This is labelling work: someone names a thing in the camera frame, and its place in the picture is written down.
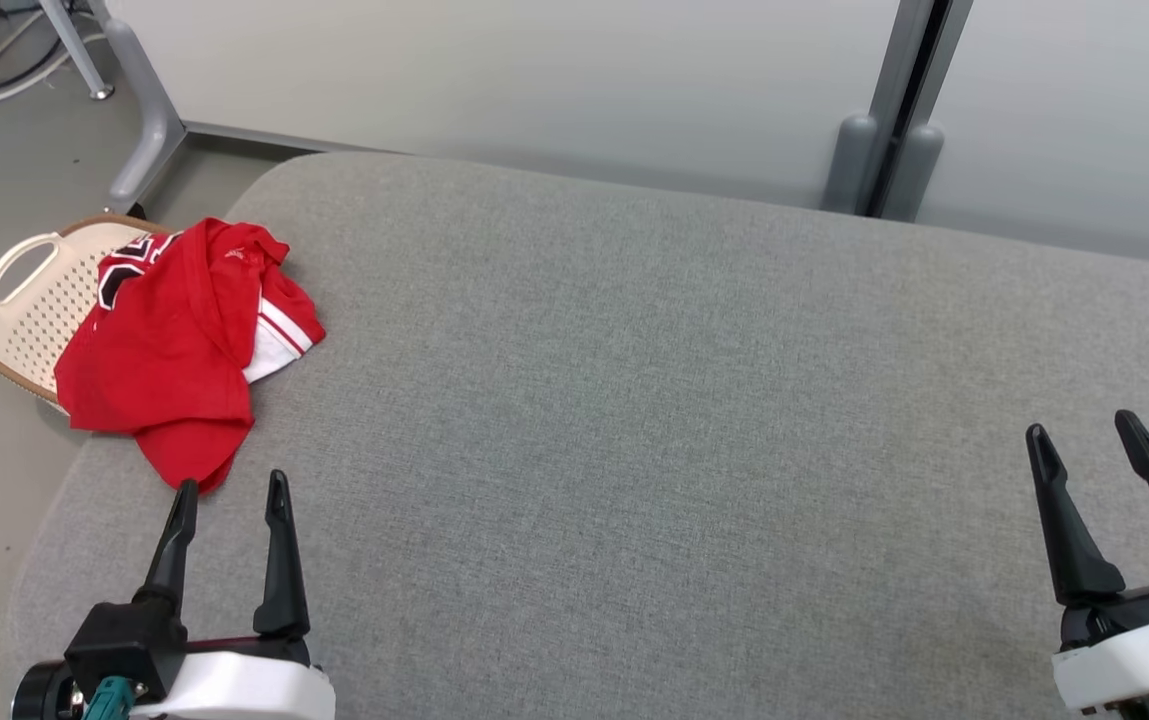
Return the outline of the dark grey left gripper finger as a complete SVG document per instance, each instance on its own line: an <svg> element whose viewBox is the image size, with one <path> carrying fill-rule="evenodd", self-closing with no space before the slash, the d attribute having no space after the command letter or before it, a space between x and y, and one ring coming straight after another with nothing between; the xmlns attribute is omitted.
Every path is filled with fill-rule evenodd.
<svg viewBox="0 0 1149 720"><path fill-rule="evenodd" d="M303 562L292 511L290 478L280 469L269 474L267 493L269 543L263 601L253 616L253 630L260 637L300 641L310 632L306 603Z"/></svg>
<svg viewBox="0 0 1149 720"><path fill-rule="evenodd" d="M148 573L132 597L134 603L161 601L168 609L182 607L187 548L195 536L198 508L199 483L185 480L177 488Z"/></svg>

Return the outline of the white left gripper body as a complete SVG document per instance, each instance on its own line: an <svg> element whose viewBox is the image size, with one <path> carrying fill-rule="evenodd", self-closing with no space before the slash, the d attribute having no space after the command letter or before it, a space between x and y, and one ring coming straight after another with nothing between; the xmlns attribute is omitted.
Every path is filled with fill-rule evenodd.
<svg viewBox="0 0 1149 720"><path fill-rule="evenodd" d="M190 653L163 700L131 719L333 719L336 688L318 667L230 651Z"/></svg>

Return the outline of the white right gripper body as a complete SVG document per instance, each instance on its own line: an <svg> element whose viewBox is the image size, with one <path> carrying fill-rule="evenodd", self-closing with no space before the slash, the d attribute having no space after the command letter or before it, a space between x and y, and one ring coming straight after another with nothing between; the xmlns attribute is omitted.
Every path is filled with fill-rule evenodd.
<svg viewBox="0 0 1149 720"><path fill-rule="evenodd" d="M1149 587L1064 609L1051 669L1069 711L1149 719Z"/></svg>

